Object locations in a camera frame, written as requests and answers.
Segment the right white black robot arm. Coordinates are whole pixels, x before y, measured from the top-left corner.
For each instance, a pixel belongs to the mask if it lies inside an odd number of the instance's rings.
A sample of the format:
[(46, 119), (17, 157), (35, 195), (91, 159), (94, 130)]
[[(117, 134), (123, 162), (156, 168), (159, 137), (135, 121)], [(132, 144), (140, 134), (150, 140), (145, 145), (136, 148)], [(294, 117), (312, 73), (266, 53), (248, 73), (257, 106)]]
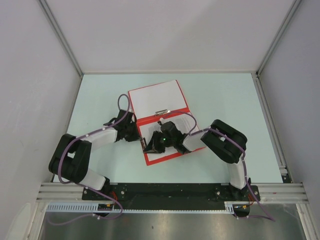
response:
[(143, 148), (146, 154), (163, 154), (168, 148), (174, 148), (185, 155), (204, 147), (209, 148), (227, 164), (229, 172), (229, 191), (231, 196), (242, 201), (250, 192), (250, 178), (245, 163), (247, 137), (216, 119), (202, 130), (183, 133), (172, 121), (158, 122), (160, 130), (153, 132), (150, 141)]

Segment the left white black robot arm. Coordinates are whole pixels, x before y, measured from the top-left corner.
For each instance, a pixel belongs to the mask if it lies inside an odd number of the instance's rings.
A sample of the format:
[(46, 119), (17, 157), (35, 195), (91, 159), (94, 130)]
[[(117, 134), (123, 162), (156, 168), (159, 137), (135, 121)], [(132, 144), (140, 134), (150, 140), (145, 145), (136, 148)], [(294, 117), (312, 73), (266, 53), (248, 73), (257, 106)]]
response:
[(98, 130), (79, 137), (64, 134), (49, 162), (48, 170), (63, 182), (93, 189), (98, 199), (105, 200), (111, 193), (110, 180), (89, 168), (91, 153), (120, 140), (134, 142), (140, 139), (135, 114), (121, 109), (117, 117)]

